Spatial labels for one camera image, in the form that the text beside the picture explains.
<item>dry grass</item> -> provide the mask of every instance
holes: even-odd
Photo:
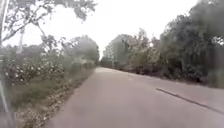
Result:
[[[73,93],[74,88],[81,85],[91,72],[82,71],[59,83],[53,80],[33,83],[23,92],[17,91],[17,97],[13,100],[17,128],[43,128]]]

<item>vegetation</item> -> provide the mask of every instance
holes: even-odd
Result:
[[[0,78],[9,90],[19,128],[43,127],[72,88],[84,81],[98,64],[98,46],[87,35],[56,39],[41,29],[58,5],[72,8],[77,18],[85,21],[96,4],[92,0],[10,0],[9,3],[0,38],[4,43],[20,34],[21,39],[18,46],[0,44]],[[39,45],[23,44],[28,25],[42,32]]]
[[[224,1],[202,0],[187,15],[171,21],[160,38],[118,35],[101,64],[138,74],[223,87]]]

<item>overcast sky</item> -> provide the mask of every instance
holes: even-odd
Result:
[[[149,37],[159,36],[167,23],[179,14],[187,14],[197,0],[95,0],[96,11],[82,23],[71,9],[57,8],[43,27],[57,37],[72,38],[89,35],[99,45],[100,52],[118,34],[136,34],[139,28]],[[18,37],[6,43],[18,44]],[[39,44],[40,31],[32,26],[26,30],[24,43]]]

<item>paved road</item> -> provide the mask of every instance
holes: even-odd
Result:
[[[223,97],[223,90],[97,68],[48,127],[224,128]]]

